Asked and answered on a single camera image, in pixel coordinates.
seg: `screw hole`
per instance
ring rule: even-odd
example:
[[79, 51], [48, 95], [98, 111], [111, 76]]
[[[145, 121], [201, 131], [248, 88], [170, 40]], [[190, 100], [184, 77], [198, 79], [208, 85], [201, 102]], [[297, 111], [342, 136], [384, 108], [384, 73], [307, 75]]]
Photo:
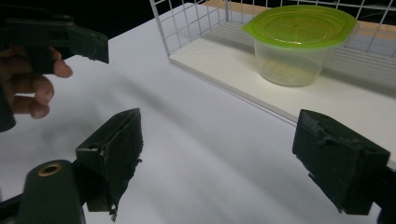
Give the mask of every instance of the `screw hole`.
[[62, 169], [62, 165], [61, 165], [61, 164], [59, 164], [59, 163], [53, 163], [53, 164], [50, 164], [50, 165], [47, 165], [47, 166], [41, 168], [41, 169], [38, 171], [38, 175], [39, 175], [39, 176], [54, 175], [54, 174], [60, 172], [61, 169]]

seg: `finger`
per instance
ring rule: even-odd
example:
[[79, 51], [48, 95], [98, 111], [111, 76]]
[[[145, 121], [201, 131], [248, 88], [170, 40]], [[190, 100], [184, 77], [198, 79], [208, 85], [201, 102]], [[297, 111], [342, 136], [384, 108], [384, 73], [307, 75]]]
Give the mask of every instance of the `finger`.
[[13, 74], [32, 73], [33, 69], [27, 58], [12, 56], [0, 58], [0, 78], [9, 79]]
[[49, 52], [53, 58], [54, 61], [58, 61], [62, 59], [62, 54], [58, 50], [56, 50], [53, 47], [49, 47]]
[[13, 45], [12, 49], [14, 50], [16, 55], [22, 56], [22, 57], [27, 57], [27, 51], [24, 46], [19, 46], [19, 45]]
[[13, 92], [35, 93], [35, 100], [41, 105], [47, 105], [53, 97], [52, 83], [44, 76], [19, 75], [11, 80]]
[[12, 45], [8, 49], [0, 51], [0, 57], [12, 57], [15, 55], [26, 57], [26, 49], [24, 46]]
[[5, 50], [1, 50], [0, 51], [0, 57], [4, 58], [4, 57], [11, 57], [15, 55], [15, 51], [12, 47], [5, 49]]
[[57, 77], [71, 77], [73, 70], [64, 62], [64, 60], [55, 61], [53, 71]]
[[50, 107], [41, 105], [32, 97], [16, 96], [12, 108], [15, 114], [30, 114], [34, 119], [41, 119], [48, 115]]

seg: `clear plastic container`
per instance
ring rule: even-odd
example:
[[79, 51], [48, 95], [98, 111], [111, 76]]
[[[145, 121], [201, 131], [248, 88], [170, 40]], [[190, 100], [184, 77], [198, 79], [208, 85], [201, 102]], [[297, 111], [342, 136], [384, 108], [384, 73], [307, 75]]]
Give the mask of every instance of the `clear plastic container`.
[[265, 10], [242, 27], [254, 38], [258, 70], [283, 86], [311, 84], [331, 50], [342, 45], [357, 22], [330, 7], [288, 6]]

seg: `white table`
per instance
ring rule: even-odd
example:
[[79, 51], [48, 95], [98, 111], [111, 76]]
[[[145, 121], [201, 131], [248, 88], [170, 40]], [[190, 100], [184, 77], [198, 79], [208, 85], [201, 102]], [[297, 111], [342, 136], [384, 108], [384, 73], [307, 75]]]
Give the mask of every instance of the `white table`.
[[[3, 200], [25, 175], [74, 149], [112, 115], [139, 107], [143, 160], [120, 201], [117, 223], [375, 223], [338, 214], [291, 153], [295, 124], [169, 63], [149, 21], [109, 43], [110, 64], [78, 56], [75, 74], [51, 77], [56, 94], [41, 120], [17, 116], [0, 133]], [[109, 224], [107, 213], [85, 212]]]

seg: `green plastic lid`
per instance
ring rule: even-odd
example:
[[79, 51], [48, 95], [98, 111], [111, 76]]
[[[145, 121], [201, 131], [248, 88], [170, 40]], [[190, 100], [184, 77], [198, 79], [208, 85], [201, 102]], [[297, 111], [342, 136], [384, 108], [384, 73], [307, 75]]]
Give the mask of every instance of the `green plastic lid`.
[[344, 11], [319, 6], [274, 7], [242, 29], [256, 40], [283, 49], [325, 49], [344, 42], [356, 25]]

